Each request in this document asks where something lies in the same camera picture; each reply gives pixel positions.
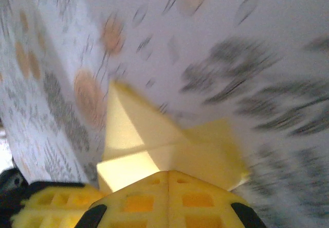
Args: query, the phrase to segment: yellow toy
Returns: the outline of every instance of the yellow toy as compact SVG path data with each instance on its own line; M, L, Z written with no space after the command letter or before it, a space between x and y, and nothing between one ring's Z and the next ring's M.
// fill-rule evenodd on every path
M248 179L230 126L181 129L127 84L109 86L100 189L110 194L159 171L178 170L226 190Z
M74 228L95 201L105 195L90 185L32 183L24 208L12 217L12 228Z
M266 228L248 203L177 171L162 171L94 203L76 228Z

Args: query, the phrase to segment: black object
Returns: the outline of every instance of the black object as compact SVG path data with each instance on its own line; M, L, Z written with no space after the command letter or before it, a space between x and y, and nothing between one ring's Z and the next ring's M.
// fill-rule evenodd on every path
M107 210L107 206L101 204L89 209L84 213L75 228L97 228L99 222L101 222L104 213Z
M19 187L26 188L27 186L28 183L18 168L4 170L0 174L0 193Z
M266 225L251 207L238 202L232 203L231 207L245 228L266 228Z
M11 228L10 218L23 207L21 201L25 190L19 187L0 194L0 227Z

